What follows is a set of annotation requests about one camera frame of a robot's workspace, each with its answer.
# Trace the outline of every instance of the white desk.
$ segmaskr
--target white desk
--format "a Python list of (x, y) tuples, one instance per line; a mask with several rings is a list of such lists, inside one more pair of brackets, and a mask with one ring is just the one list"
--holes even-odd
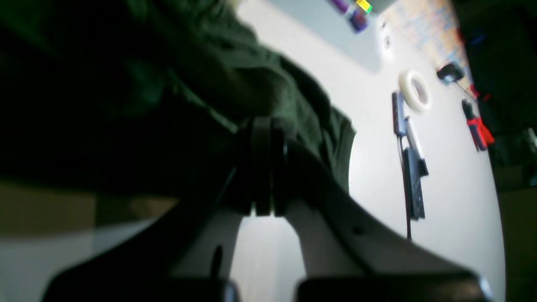
[[(397, 34), (395, 60), (384, 61), (376, 25), (353, 35), (325, 1), (248, 0), (239, 16), (260, 41), (309, 71), (357, 131), (350, 164), (350, 193), (372, 215), (406, 236), (405, 195), (391, 93), (407, 69), (419, 71), (433, 98), (425, 114), (412, 116), (430, 176), (422, 179), (426, 219), (412, 222), (414, 242), (488, 279), (495, 301), (505, 295), (502, 226), (488, 153), (478, 153), (461, 99), (444, 86), (430, 61)], [(245, 301), (285, 301), (305, 277), (298, 238), (282, 219), (243, 223), (231, 272)]]

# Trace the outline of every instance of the tape roll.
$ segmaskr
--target tape roll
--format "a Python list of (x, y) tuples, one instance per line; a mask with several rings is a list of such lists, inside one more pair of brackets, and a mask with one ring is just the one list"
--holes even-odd
[(431, 108), (431, 93), (421, 74), (414, 70), (402, 73), (399, 76), (399, 87), (412, 109), (425, 112)]

